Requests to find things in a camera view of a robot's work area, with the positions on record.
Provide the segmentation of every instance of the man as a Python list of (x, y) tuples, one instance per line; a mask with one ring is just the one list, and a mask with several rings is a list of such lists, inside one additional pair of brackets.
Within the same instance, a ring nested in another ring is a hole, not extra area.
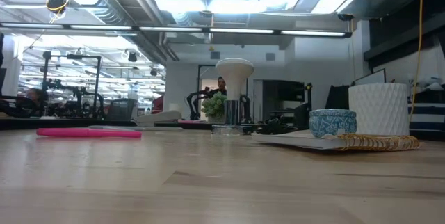
[(223, 95), (227, 95), (227, 91), (225, 90), (225, 81), (222, 77), (218, 77), (218, 89), (212, 90), (209, 92), (210, 97), (221, 92)]

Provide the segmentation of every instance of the table surface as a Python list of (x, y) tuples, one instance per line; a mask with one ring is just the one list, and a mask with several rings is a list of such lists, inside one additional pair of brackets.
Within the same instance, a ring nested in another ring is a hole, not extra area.
[(1, 223), (444, 223), (445, 143), (308, 152), (208, 131), (0, 131)]

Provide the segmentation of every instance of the ductwork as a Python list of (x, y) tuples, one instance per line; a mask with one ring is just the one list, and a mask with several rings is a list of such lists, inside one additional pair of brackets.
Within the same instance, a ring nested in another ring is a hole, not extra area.
[[(117, 0), (99, 0), (96, 6), (101, 8), (94, 9), (91, 8), (88, 11), (96, 16), (98, 19), (103, 21), (105, 24), (115, 24), (115, 25), (135, 25), (136, 22), (131, 18), (127, 11), (119, 4)], [(140, 46), (141, 51), (144, 55), (149, 56), (150, 60), (156, 63), (164, 64), (167, 56), (163, 51), (155, 51), (153, 49), (160, 50), (160, 47), (149, 40), (144, 35), (134, 36), (123, 36), (125, 39), (133, 42), (134, 44)]]

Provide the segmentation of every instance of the white mushroom lamp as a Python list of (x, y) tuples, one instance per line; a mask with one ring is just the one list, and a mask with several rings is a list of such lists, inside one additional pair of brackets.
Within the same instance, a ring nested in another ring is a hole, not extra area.
[(216, 63), (216, 69), (227, 86), (225, 102), (225, 126), (240, 125), (241, 87), (253, 73), (253, 64), (242, 58), (226, 58)]

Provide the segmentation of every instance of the white textured vase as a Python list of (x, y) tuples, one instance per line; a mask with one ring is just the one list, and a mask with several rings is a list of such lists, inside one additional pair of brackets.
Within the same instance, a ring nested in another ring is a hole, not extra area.
[(357, 113), (357, 134), (410, 134), (405, 84), (375, 83), (350, 87), (349, 109)]

